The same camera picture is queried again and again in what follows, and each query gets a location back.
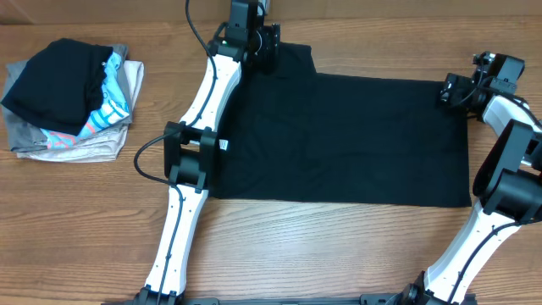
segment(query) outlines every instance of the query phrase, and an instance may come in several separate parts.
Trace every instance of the black t-shirt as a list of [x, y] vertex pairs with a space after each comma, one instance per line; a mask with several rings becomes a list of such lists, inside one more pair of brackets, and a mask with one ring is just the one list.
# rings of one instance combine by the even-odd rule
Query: black t-shirt
[[32, 57], [2, 105], [28, 123], [79, 135], [102, 106], [105, 63], [112, 47], [60, 39]]
[[471, 205], [466, 115], [437, 105], [441, 82], [317, 74], [309, 46], [280, 52], [228, 101], [212, 196]]

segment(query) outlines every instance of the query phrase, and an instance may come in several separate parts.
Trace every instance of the stack of folded clothes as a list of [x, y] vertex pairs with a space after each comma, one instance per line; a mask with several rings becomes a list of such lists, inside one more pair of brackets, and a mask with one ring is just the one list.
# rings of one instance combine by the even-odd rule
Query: stack of folded clothes
[[2, 111], [11, 151], [42, 161], [115, 160], [145, 72], [127, 54], [125, 45], [61, 39], [8, 64]]

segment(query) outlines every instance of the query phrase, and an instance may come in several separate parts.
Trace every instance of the patterned fabric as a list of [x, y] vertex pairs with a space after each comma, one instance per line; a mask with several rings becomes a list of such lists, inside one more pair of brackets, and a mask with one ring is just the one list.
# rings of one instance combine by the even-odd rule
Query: patterned fabric
[[117, 70], [122, 64], [122, 58], [113, 52], [109, 60], [103, 64], [107, 76], [102, 83], [102, 107], [91, 112], [85, 127], [77, 136], [41, 129], [41, 132], [47, 137], [48, 149], [73, 147], [75, 143], [107, 129], [130, 115], [129, 105], [117, 82]]
[[[123, 71], [126, 76], [126, 85], [129, 88], [130, 117], [132, 117], [143, 82], [145, 66], [142, 62], [126, 60], [124, 62], [124, 68], [119, 69], [119, 75], [120, 72]], [[73, 147], [65, 149], [45, 149], [38, 152], [17, 152], [17, 157], [49, 162], [70, 163], [114, 161], [119, 156], [120, 150], [126, 142], [127, 134], [128, 123], [127, 120], [124, 119], [88, 139], [77, 142]]]

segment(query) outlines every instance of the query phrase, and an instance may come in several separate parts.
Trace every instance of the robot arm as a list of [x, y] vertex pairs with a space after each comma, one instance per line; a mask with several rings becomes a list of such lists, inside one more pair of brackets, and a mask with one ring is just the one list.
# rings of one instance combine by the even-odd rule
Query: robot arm
[[[220, 118], [241, 81], [242, 70], [270, 71], [278, 57], [280, 25], [263, 25], [267, 6], [268, 2], [262, 5], [256, 0], [232, 1], [224, 37], [216, 35], [209, 43], [213, 61], [207, 60], [194, 102], [179, 123], [166, 125], [164, 173], [180, 193], [169, 188], [168, 213], [154, 265], [145, 286], [126, 305], [173, 305], [185, 291], [188, 256], [199, 213], [209, 194], [215, 157], [219, 149], [227, 149], [227, 142], [217, 138]], [[198, 146], [199, 152], [183, 148], [189, 143]]]
[[501, 54], [474, 58], [472, 79], [448, 75], [441, 102], [476, 114], [499, 136], [473, 184], [478, 201], [467, 223], [437, 262], [397, 295], [362, 295], [361, 304], [476, 304], [466, 292], [496, 249], [521, 225], [542, 216], [542, 184], [520, 164], [542, 170], [542, 126], [513, 94], [523, 61]]

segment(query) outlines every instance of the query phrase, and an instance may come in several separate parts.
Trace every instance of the wooden table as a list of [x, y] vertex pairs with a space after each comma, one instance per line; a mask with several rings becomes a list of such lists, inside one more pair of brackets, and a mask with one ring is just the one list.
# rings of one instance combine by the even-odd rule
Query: wooden table
[[[196, 24], [205, 39], [218, 23]], [[309, 44], [319, 72], [415, 80], [470, 75], [473, 53], [523, 58], [518, 94], [542, 117], [542, 17], [332, 19], [282, 23], [283, 41]], [[71, 37], [130, 46], [146, 76], [119, 159], [50, 164], [17, 159], [0, 128], [0, 304], [99, 304], [132, 298], [158, 248], [166, 187], [132, 158], [188, 108], [205, 55], [186, 24], [1, 26], [0, 64]], [[6, 70], [0, 69], [0, 82]], [[469, 122], [471, 178], [495, 142]], [[161, 175], [162, 148], [142, 158]], [[469, 208], [219, 201], [202, 211], [188, 297], [357, 297], [400, 291], [446, 249]], [[538, 304], [542, 226], [525, 227], [471, 285], [480, 304]]]

